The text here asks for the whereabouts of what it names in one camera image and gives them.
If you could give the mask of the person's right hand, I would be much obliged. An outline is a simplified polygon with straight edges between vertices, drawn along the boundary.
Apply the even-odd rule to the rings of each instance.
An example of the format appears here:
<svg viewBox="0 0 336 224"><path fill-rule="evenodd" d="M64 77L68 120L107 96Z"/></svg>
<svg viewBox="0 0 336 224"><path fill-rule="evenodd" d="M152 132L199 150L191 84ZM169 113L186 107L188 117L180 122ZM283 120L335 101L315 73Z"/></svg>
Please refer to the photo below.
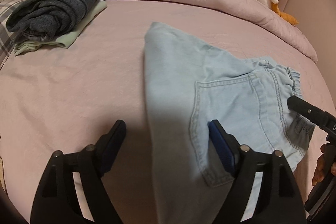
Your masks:
<svg viewBox="0 0 336 224"><path fill-rule="evenodd" d="M329 146L330 144L326 143L326 144L323 144L320 148L322 155L317 159L317 166L315 168L314 175L313 175L312 182L311 182L312 186L315 186L319 182L322 182L326 176L325 150L326 150L326 147L329 147Z"/></svg>

